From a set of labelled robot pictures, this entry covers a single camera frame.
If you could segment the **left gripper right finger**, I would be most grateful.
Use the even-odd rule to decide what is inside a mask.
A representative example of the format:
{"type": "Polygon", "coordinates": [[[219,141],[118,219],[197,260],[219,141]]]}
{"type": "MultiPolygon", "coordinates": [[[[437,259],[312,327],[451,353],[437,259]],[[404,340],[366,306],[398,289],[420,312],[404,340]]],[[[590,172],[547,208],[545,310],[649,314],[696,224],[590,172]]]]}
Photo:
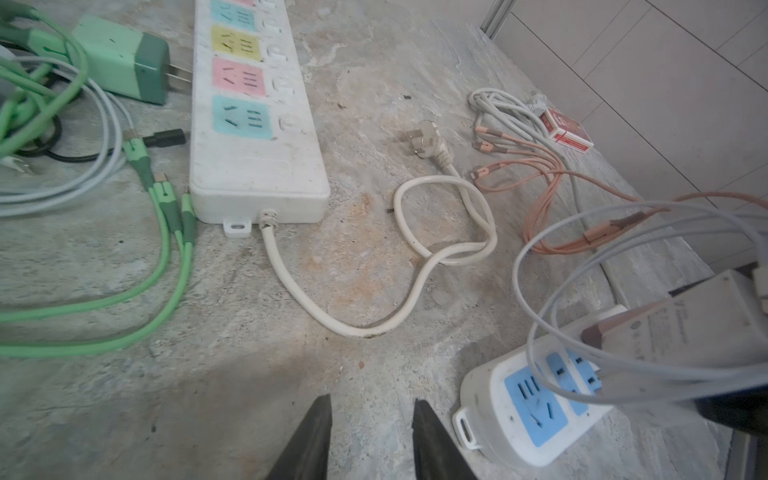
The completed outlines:
{"type": "Polygon", "coordinates": [[[411,427],[418,480],[477,479],[428,401],[415,400],[411,427]]]}

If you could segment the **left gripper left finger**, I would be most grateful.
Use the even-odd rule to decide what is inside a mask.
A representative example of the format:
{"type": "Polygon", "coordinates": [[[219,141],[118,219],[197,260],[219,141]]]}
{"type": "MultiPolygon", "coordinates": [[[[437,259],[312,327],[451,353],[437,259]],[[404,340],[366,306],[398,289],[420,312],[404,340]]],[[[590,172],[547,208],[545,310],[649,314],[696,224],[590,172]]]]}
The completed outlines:
{"type": "Polygon", "coordinates": [[[273,465],[267,479],[325,480],[332,425],[331,395],[318,396],[273,465]]]}

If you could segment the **short blue power strip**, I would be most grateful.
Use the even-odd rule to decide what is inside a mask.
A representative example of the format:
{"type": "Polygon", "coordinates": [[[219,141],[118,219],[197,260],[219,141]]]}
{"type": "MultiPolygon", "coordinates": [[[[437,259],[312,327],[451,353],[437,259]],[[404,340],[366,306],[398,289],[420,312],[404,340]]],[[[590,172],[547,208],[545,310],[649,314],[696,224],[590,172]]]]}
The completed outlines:
{"type": "MultiPolygon", "coordinates": [[[[581,342],[582,332],[627,311],[603,309],[561,327],[581,342]]],[[[602,388],[600,367],[549,334],[533,341],[535,366],[559,388],[593,395],[602,388]]],[[[612,405],[563,398],[535,378],[525,345],[471,370],[460,388],[452,423],[459,443],[498,465],[544,467],[597,424],[612,405]]]]}

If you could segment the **pink charger plug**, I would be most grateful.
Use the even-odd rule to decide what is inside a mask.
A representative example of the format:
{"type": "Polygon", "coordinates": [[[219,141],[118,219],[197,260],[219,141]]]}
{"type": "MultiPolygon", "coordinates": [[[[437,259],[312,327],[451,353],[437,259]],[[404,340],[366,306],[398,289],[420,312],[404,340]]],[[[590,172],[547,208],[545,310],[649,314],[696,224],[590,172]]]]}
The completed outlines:
{"type": "Polygon", "coordinates": [[[664,300],[660,300],[648,305],[636,307],[631,310],[622,311],[611,315],[606,319],[598,321],[596,324],[586,328],[581,333],[581,340],[584,344],[597,349],[603,349],[603,342],[605,334],[615,329],[616,327],[625,324],[635,317],[644,315],[647,311],[657,307],[664,303],[664,300]]]}

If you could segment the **white charger with cable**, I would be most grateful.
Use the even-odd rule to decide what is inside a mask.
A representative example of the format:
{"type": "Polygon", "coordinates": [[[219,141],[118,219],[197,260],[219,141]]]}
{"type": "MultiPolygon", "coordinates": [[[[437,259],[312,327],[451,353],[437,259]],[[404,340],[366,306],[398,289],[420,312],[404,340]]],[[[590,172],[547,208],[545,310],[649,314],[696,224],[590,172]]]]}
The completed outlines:
{"type": "Polygon", "coordinates": [[[593,255],[534,310],[521,290],[519,271],[533,248],[529,241],[512,267],[512,289],[533,325],[564,346],[580,352],[621,377],[618,391],[596,395],[572,393],[550,383],[539,371],[534,377],[554,393],[578,402],[630,405],[677,402],[729,394],[767,384],[767,232],[757,228],[766,214],[744,214],[693,205],[692,221],[717,217],[722,232],[740,232],[754,244],[757,267],[751,278],[732,270],[721,273],[649,309],[627,311],[607,332],[607,344],[590,347],[560,330],[557,305],[565,289],[594,265],[639,246],[663,239],[647,229],[593,255]]]}

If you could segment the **long multicolour power strip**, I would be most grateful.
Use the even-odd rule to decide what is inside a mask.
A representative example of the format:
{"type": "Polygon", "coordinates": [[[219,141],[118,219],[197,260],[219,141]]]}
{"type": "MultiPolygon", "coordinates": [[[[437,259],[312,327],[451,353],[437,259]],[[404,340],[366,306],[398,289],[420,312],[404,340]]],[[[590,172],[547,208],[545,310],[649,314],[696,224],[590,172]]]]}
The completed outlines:
{"type": "Polygon", "coordinates": [[[323,219],[330,186],[284,2],[196,2],[189,144],[196,216],[226,236],[262,214],[323,219]]]}

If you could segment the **green charger plug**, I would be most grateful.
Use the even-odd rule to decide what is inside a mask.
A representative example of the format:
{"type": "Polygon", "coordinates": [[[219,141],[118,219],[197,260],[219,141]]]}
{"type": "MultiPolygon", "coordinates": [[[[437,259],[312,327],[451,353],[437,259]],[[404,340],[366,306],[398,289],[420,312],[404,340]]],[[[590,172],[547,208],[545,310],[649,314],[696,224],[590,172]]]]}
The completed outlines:
{"type": "Polygon", "coordinates": [[[156,105],[171,91],[192,92],[192,73],[171,64],[161,37],[91,15],[71,35],[85,53],[89,77],[108,92],[156,105]]]}

